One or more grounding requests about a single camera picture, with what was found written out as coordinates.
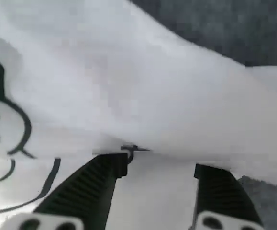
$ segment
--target gray carpet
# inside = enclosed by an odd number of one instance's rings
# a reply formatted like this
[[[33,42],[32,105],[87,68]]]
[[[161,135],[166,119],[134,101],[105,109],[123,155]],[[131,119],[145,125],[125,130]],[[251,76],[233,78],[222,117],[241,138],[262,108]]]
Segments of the gray carpet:
[[[277,0],[131,0],[184,39],[246,66],[277,65]],[[277,187],[240,179],[266,230],[277,230]]]
[[[243,176],[239,182],[252,199],[267,230],[277,230],[277,186]]]

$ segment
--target hole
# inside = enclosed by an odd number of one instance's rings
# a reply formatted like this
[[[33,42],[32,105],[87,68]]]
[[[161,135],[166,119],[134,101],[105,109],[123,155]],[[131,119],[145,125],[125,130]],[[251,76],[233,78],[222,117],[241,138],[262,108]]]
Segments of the hole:
[[[56,230],[76,230],[76,227],[73,223],[64,223],[58,226]]]
[[[249,226],[245,226],[245,227],[242,227],[242,230],[255,230],[255,229]]]
[[[29,219],[26,220],[19,228],[19,230],[37,230],[40,225],[39,220]]]
[[[219,220],[214,217],[206,217],[203,220],[203,225],[210,229],[223,229],[222,224]]]

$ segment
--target black line drawing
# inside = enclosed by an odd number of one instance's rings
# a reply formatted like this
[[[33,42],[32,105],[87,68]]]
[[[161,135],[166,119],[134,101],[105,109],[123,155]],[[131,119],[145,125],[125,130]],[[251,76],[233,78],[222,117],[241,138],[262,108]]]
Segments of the black line drawing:
[[[46,181],[44,182],[44,185],[42,187],[41,192],[39,193],[39,195],[36,198],[34,198],[34,199],[30,200],[30,201],[27,201],[25,203],[22,203],[20,205],[16,205],[16,206],[13,206],[13,207],[8,207],[8,208],[5,208],[5,209],[0,209],[0,213],[14,211],[14,210],[16,210],[18,208],[26,206],[26,205],[28,205],[30,203],[33,203],[33,202],[35,202],[35,201],[45,197],[49,193],[49,191],[51,189],[53,181],[55,180],[56,175],[57,175],[57,173],[58,173],[58,171],[60,169],[60,165],[61,165],[61,159],[60,158],[55,158],[53,167],[52,167],[52,169],[51,169],[51,171],[50,171]]]
[[[0,178],[0,182],[8,179],[13,174],[13,172],[15,171],[15,167],[16,167],[16,161],[11,159],[10,170],[3,177]]]
[[[27,150],[24,148],[25,144],[27,143],[27,141],[29,140],[30,135],[31,135],[31,131],[32,131],[31,121],[30,121],[29,117],[27,116],[27,114],[17,104],[12,102],[5,96],[4,72],[5,72],[4,67],[0,64],[0,102],[4,103],[9,108],[16,111],[18,116],[20,116],[23,119],[23,123],[24,123],[24,132],[23,132],[21,140],[13,149],[8,150],[7,154],[9,156],[12,156],[18,152],[21,152],[25,156],[35,159],[35,156],[28,153]]]
[[[11,150],[8,149],[7,155],[13,156],[16,153],[21,152],[28,158],[35,159],[36,157],[33,156],[32,154],[30,154],[24,147],[25,144],[28,142],[30,135],[31,135],[31,131],[32,131],[31,121],[30,121],[28,115],[16,103],[12,102],[11,100],[9,100],[6,97],[5,89],[4,89],[4,87],[5,87],[4,73],[5,73],[4,67],[0,64],[0,102],[5,104],[6,106],[8,106],[10,109],[14,110],[18,114],[18,116],[22,118],[23,123],[24,123],[24,132],[21,137],[21,140],[19,141],[19,143],[17,143],[17,145],[13,149],[11,149]],[[43,185],[39,195],[36,198],[31,199],[30,201],[24,202],[22,204],[13,206],[13,207],[1,209],[0,213],[5,213],[5,212],[16,210],[18,208],[21,208],[23,206],[26,206],[26,205],[34,202],[34,201],[37,201],[38,199],[45,197],[51,189],[51,186],[52,186],[52,184],[56,178],[56,175],[60,169],[60,164],[61,164],[61,159],[55,158],[53,167],[52,167],[46,181],[44,182],[44,185]],[[2,176],[0,178],[0,183],[7,180],[8,178],[10,178],[10,176],[14,173],[15,168],[16,168],[16,161],[11,159],[10,169],[4,176]]]

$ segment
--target white cloth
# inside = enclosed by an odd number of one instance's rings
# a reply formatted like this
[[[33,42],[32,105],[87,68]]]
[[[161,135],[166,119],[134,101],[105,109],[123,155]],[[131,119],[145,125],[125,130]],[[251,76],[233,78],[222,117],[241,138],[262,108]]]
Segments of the white cloth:
[[[277,67],[191,44],[126,0],[0,0],[0,64],[0,178],[18,165],[0,209],[35,197],[54,157],[51,190],[128,142],[157,155],[118,182],[109,229],[189,227],[195,162],[277,184]]]

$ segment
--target white plastic part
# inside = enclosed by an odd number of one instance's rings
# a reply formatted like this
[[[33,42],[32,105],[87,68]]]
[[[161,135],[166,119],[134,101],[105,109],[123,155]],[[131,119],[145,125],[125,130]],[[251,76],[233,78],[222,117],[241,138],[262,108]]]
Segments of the white plastic part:
[[[0,230],[83,230],[83,223],[75,217],[63,217],[35,213],[21,213],[7,219]]]
[[[264,230],[264,228],[251,221],[204,211],[198,216],[195,230]]]

